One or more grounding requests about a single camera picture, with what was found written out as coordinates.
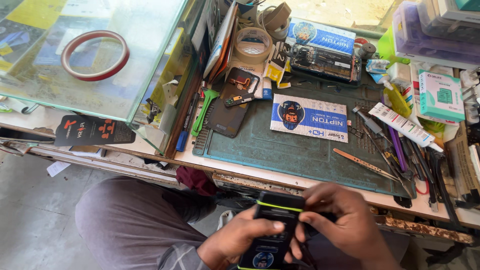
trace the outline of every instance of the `cartoon face logo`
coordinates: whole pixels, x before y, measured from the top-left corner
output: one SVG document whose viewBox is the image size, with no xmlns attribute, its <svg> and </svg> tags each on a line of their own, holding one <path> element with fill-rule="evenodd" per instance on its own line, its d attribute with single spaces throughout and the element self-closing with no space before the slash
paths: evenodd
<svg viewBox="0 0 480 270">
<path fill-rule="evenodd" d="M 272 253 L 260 252 L 253 258 L 253 267 L 256 269 L 267 269 L 273 263 Z"/>
<path fill-rule="evenodd" d="M 299 103 L 287 100 L 278 105 L 278 115 L 287 129 L 294 130 L 303 120 L 305 110 Z"/>
<path fill-rule="evenodd" d="M 293 35 L 297 43 L 307 44 L 317 35 L 317 29 L 308 22 L 300 22 L 293 27 Z"/>
</svg>

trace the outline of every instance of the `teal box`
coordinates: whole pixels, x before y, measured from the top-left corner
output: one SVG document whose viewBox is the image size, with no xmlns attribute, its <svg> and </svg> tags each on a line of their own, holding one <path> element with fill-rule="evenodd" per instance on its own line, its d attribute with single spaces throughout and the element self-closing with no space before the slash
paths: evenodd
<svg viewBox="0 0 480 270">
<path fill-rule="evenodd" d="M 454 122 L 465 120 L 460 79 L 419 70 L 420 113 Z"/>
<path fill-rule="evenodd" d="M 458 9 L 480 11 L 480 0 L 455 0 Z"/>
</svg>

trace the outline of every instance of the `gray pants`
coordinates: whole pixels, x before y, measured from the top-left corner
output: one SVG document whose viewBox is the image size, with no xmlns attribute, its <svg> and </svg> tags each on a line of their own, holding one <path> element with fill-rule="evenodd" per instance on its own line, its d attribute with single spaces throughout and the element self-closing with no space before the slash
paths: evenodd
<svg viewBox="0 0 480 270">
<path fill-rule="evenodd" d="M 75 209 L 75 222 L 103 270 L 156 270 L 158 259 L 170 246 L 186 243 L 198 247 L 205 241 L 207 237 L 187 222 L 199 221 L 214 210 L 209 197 L 115 177 L 83 195 Z M 408 237 L 393 233 L 384 236 L 400 260 Z M 356 259 L 321 234 L 308 244 L 320 269 L 360 269 Z"/>
</svg>

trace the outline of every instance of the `smartphone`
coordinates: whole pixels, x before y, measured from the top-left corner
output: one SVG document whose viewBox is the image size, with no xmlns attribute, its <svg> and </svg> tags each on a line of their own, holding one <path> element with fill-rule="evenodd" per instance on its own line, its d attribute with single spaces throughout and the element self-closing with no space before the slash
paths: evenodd
<svg viewBox="0 0 480 270">
<path fill-rule="evenodd" d="M 279 234 L 255 238 L 241 256 L 238 269 L 281 269 L 304 206 L 305 200 L 300 196 L 271 191 L 260 193 L 253 218 L 281 221 L 285 230 Z"/>
</svg>

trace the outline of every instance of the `green pry tool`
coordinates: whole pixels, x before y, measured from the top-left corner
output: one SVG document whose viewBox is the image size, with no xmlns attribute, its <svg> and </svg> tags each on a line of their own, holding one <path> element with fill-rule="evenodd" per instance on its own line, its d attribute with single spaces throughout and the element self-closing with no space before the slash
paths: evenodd
<svg viewBox="0 0 480 270">
<path fill-rule="evenodd" d="M 202 130 L 202 125 L 204 123 L 204 117 L 205 117 L 205 112 L 208 109 L 208 106 L 210 105 L 210 102 L 220 93 L 213 91 L 212 89 L 208 89 L 206 87 L 202 87 L 202 91 L 205 94 L 205 101 L 204 105 L 202 107 L 202 110 L 200 111 L 200 114 L 198 115 L 197 120 L 195 120 L 195 123 L 193 123 L 193 128 L 192 128 L 192 135 L 193 136 L 198 136 L 198 133 Z"/>
</svg>

